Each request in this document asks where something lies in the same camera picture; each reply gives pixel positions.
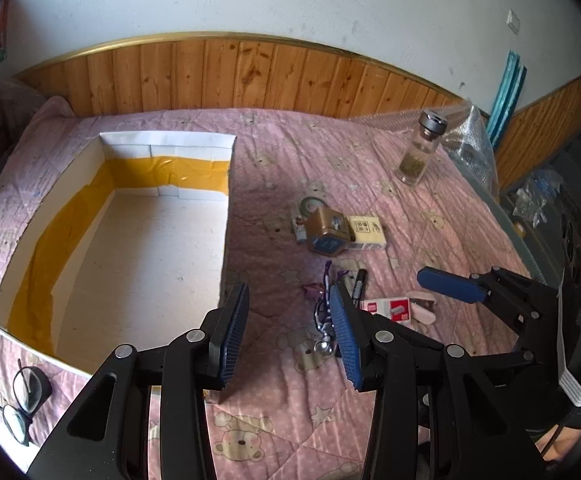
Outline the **purple toy figure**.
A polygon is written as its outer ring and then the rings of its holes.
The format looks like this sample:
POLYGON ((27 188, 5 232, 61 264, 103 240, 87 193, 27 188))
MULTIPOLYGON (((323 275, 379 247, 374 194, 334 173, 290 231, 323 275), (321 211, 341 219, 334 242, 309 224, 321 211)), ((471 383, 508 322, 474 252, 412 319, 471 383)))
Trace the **purple toy figure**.
POLYGON ((307 299, 314 299, 313 324, 319 337, 315 343, 315 351, 323 356, 341 357, 341 350, 336 342, 335 330, 331 315, 331 287, 341 282, 350 289, 349 272, 333 266, 332 260, 327 260, 324 266, 321 283, 313 283, 303 287, 307 299))

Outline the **red staples box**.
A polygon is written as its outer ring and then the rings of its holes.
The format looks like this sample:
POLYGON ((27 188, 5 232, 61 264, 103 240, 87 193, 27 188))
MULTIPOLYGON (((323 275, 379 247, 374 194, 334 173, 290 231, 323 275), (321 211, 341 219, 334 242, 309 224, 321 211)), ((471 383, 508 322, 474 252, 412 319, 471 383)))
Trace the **red staples box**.
POLYGON ((411 304, 408 297, 365 299, 361 301, 360 307, 372 314, 385 316, 391 322, 411 322, 411 304))

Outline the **black marker pen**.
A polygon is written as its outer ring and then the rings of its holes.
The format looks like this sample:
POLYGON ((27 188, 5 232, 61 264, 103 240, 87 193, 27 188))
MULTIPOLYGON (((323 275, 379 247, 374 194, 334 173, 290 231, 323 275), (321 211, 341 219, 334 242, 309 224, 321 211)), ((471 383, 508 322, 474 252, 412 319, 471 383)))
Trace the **black marker pen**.
POLYGON ((353 305, 356 308, 361 306, 361 301, 363 299, 365 284, 367 284, 368 270, 360 269, 356 276, 356 281, 353 283, 353 293, 351 294, 351 300, 353 300, 353 305))

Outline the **gold blue tin box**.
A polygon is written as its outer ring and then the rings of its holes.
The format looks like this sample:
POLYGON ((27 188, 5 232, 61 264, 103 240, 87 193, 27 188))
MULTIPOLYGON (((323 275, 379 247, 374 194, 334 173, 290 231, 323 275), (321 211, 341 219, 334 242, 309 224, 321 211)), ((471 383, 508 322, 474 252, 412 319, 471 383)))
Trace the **gold blue tin box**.
POLYGON ((337 256, 351 242, 345 214, 330 207, 315 209, 306 220, 305 228, 308 249, 322 256, 337 256))

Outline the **clear toothpick tube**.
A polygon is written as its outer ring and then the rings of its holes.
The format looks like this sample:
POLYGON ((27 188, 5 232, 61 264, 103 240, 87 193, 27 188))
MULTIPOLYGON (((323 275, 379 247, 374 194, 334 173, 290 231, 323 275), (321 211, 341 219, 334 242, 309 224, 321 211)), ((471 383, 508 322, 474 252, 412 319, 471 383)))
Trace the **clear toothpick tube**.
POLYGON ((292 216, 292 228, 296 238, 296 242, 304 244, 307 242, 306 218, 301 214, 294 214, 292 216))

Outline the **pink bear quilt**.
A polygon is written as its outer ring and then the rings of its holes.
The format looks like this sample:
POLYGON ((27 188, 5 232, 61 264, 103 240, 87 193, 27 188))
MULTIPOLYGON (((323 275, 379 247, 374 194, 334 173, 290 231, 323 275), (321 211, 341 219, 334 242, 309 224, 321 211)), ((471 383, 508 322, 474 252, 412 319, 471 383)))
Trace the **pink bear quilt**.
POLYGON ((63 99, 46 102, 25 135, 42 148, 76 150, 97 133, 153 127, 236 135, 228 227, 229 283, 244 282, 250 313, 235 377, 209 404, 213 439, 228 419, 263 415, 262 460, 214 460, 222 479, 344 479, 361 474, 373 396, 357 393, 343 367, 312 351, 313 293, 325 259, 292 232, 291 203, 321 198, 355 214, 375 214, 383 249, 353 250, 332 261, 354 278, 369 272, 368 296, 420 297, 422 266, 466 274, 502 266, 526 274, 529 257, 489 193, 437 153, 415 188, 393 176, 405 136, 281 110, 172 110, 80 118, 63 99))

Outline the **cream cardboard packet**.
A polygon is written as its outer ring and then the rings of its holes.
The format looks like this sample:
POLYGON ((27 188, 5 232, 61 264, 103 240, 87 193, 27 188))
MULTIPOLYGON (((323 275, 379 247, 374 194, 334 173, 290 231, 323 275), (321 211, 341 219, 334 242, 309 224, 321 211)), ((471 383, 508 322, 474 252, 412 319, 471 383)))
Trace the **cream cardboard packet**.
POLYGON ((351 240, 350 250, 384 249, 387 245, 386 236, 379 217, 375 216, 348 216, 351 240))

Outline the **glass tea bottle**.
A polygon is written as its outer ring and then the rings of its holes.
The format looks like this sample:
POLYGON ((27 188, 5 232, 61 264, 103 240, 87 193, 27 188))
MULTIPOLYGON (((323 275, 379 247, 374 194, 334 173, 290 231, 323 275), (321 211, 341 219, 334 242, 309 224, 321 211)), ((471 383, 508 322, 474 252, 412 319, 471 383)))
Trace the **glass tea bottle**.
POLYGON ((432 110, 422 110, 417 119, 417 128, 397 169, 399 179, 407 185, 417 185, 422 180, 439 142, 446 133, 447 118, 432 110))

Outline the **white cardboard box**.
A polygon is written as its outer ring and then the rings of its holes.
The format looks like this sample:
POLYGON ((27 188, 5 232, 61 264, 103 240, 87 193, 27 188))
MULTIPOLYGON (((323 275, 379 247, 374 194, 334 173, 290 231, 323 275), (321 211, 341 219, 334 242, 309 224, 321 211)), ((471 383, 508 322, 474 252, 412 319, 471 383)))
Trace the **white cardboard box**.
POLYGON ((0 333, 95 372, 120 344, 161 347, 220 306, 235 139, 103 132, 63 170, 0 285, 0 333))

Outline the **clear plastic bag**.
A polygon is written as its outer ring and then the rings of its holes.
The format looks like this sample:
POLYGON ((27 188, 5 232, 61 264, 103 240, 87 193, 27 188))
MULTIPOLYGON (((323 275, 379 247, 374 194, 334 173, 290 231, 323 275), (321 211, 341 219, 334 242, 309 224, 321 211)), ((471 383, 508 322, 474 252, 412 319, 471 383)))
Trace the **clear plastic bag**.
POLYGON ((448 128, 441 143, 449 155, 461 162, 473 177, 493 196, 500 187, 495 152, 484 119, 469 101, 442 108, 448 128))

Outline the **green tape roll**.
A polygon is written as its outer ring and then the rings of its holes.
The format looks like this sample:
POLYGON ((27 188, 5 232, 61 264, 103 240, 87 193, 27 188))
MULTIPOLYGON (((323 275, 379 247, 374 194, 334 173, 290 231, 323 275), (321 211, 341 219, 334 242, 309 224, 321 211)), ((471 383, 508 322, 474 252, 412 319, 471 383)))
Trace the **green tape roll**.
POLYGON ((321 198, 306 196, 300 200, 298 209, 303 217, 309 218, 318 208, 326 206, 327 203, 325 203, 324 200, 321 200, 321 198))

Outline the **black eyeglasses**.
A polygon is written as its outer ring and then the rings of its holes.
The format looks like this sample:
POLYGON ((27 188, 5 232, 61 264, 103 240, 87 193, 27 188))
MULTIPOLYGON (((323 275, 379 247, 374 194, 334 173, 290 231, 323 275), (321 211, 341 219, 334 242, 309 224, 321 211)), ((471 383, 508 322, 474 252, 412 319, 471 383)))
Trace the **black eyeglasses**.
POLYGON ((30 444, 30 427, 34 415, 51 397, 52 385, 40 367, 24 365, 17 361, 18 371, 12 382, 15 404, 0 407, 2 421, 15 441, 23 446, 30 444))

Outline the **teal foam strips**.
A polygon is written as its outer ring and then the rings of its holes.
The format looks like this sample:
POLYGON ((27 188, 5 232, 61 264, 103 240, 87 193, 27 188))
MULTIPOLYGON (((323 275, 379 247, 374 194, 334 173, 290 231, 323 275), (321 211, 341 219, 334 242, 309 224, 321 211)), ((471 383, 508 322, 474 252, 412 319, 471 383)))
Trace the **teal foam strips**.
POLYGON ((518 53, 510 51, 507 64, 500 81, 487 122, 487 134, 492 148, 496 151, 510 125, 519 102, 527 75, 527 67, 521 63, 518 53))

